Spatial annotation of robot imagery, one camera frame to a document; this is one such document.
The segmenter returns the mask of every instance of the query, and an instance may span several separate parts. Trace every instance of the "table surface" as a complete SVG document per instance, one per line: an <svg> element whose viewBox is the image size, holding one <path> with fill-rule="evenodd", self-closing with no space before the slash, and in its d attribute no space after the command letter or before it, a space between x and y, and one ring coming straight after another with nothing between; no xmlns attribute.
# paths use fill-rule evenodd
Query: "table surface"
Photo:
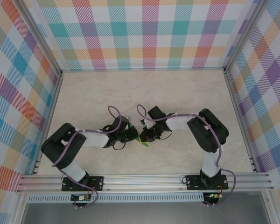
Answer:
<svg viewBox="0 0 280 224"><path fill-rule="evenodd" d="M234 172L252 172L221 70L65 73L49 136L67 122L94 130L111 124L109 105L129 116L131 123L142 132L137 104L147 110L157 105L166 114L210 109L230 133L221 167ZM190 131L178 130L170 138L151 142L148 147L137 141L128 142L121 151L111 147L82 147L75 159L94 175L199 173L203 152ZM51 165L43 155L38 174L60 174Z"/></svg>

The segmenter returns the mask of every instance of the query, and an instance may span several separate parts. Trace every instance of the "purple cable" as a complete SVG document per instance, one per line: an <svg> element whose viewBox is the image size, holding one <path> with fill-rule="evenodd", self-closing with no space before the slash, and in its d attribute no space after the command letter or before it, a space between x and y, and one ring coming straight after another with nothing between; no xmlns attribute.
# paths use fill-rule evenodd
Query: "purple cable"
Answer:
<svg viewBox="0 0 280 224"><path fill-rule="evenodd" d="M110 133L113 133L113 132L117 131L117 129L119 129L120 124L121 124L121 114L120 114L119 110L118 110L116 107L114 107L114 106L108 106L108 111L109 111L109 113L112 115L112 117L115 118L115 116L111 113L110 108L113 108L114 110L116 110L116 112L117 112L118 115L119 115L119 123L118 123L117 127L116 127L115 129L109 131L109 132L95 131L95 130L91 130L91 129L85 129L85 130L76 131L76 132L72 135L72 137L70 138L70 140L69 140L69 142L67 143L67 145L65 146L65 148L64 148L63 152L61 153L60 157L53 163L52 167L55 167L55 166L60 162L60 160L64 157L65 153L66 153L67 150L69 149L69 146L70 146L71 142L73 141L73 139L75 138L75 136L76 136L77 134L79 134L79 133L81 133L81 132L110 134Z"/></svg>
<svg viewBox="0 0 280 224"><path fill-rule="evenodd" d="M86 185L84 185L84 184L81 184L81 183L79 183L79 182L77 182L77 181L75 181L74 179L72 179L70 176L68 176L67 175L67 178L69 178L72 182L74 182L75 184L77 184L77 185L80 185L80 186L82 186L82 187L84 187L84 188L87 188L87 189L89 189L89 190L92 190L92 191L94 191L96 194L97 194L97 197L94 199L94 201L93 202L90 202L90 203L88 203L87 205L85 205L85 206L83 206L83 207L79 207L79 206L77 206L76 205L76 201L74 201L74 206L75 207L78 207L78 208L80 208L80 209L83 209L83 208L87 208L87 207L89 207L89 206L92 206L97 200L98 200L98 192L95 190L95 189L93 189L93 188L91 188L91 187L88 187L88 186L86 186Z"/></svg>
<svg viewBox="0 0 280 224"><path fill-rule="evenodd" d="M160 120L165 120L165 119L169 119L169 118L174 118L174 117L189 117L189 116L193 116L193 117L197 117L199 118L210 130L210 132L213 134L217 144L218 144L218 147L219 147L219 156L218 156L218 159L216 161L216 166L221 169L222 171L225 171L225 172L229 172L233 175L233 178L234 178L234 182L233 182L233 186L232 186L232 189L230 191L230 193L227 195L226 198L224 198L222 201L220 201L219 203L217 204L221 204L222 202L226 201L226 199L233 193L234 189L235 189L235 185L236 185L236 182L237 182L237 179L235 177L235 174L231 171L231 170L227 170L227 169L223 169L221 167L219 167L219 161L220 161L220 158L222 156L222 148L221 148L221 144L220 144L220 141L215 133L215 131L212 129L212 127L209 125L209 123L206 122L206 120L204 118L202 118L201 116L197 115L197 114L194 114L194 113L186 113L186 114L177 114L177 115L171 115L171 116L168 116L168 117L164 117L164 118L160 118L160 119L151 119L151 118L147 118L145 117L140 111L139 111L139 107L142 107L145 114L147 113L146 112L146 109L144 108L144 106L142 106L141 104L138 104L137 105L137 112L138 114L146 119L146 120L150 120L150 121L160 121Z"/></svg>

